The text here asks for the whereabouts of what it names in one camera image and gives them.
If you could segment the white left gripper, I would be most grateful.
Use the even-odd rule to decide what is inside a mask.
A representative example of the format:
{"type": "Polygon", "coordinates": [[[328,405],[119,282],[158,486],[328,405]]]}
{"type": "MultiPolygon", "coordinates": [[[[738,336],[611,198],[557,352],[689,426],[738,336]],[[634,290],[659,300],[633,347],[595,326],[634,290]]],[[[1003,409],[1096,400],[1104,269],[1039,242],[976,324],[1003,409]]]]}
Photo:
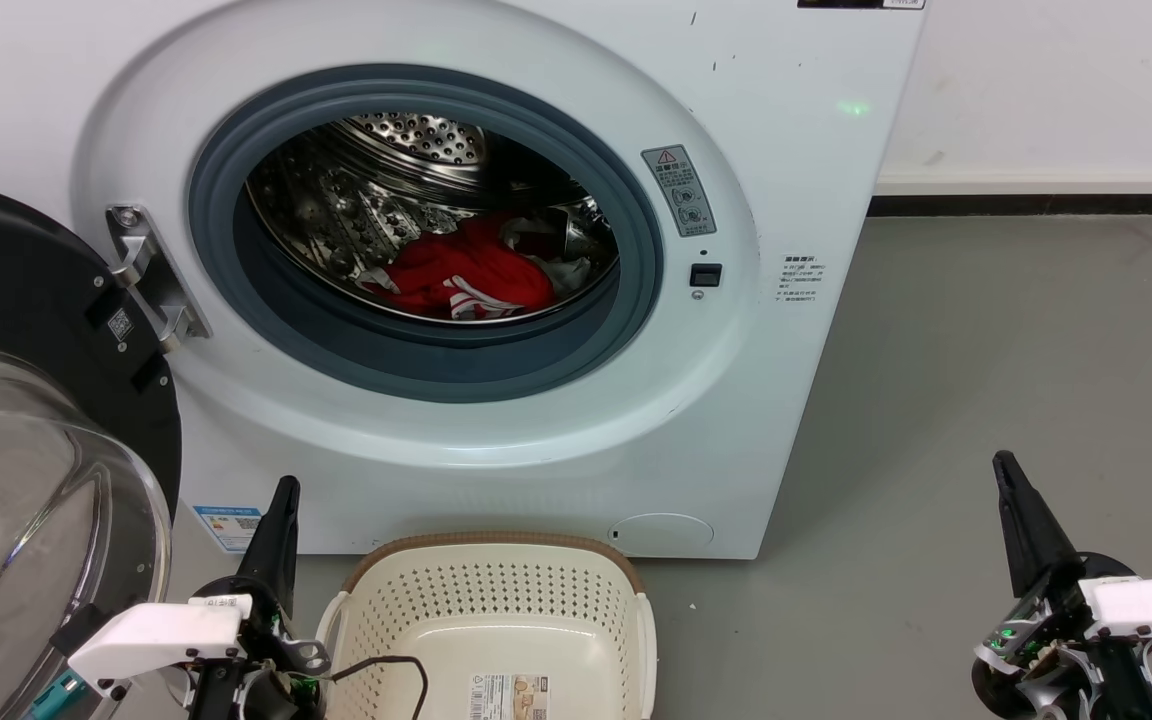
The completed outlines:
{"type": "MultiPolygon", "coordinates": [[[[282,477],[238,564],[238,588],[293,605],[300,538],[300,480],[282,477]]],[[[126,680],[175,667],[188,676],[187,696],[234,696],[247,675],[274,661],[242,641],[250,629],[250,594],[195,597],[185,602],[137,602],[119,612],[69,652],[69,667],[88,685],[111,696],[126,680]]]]}

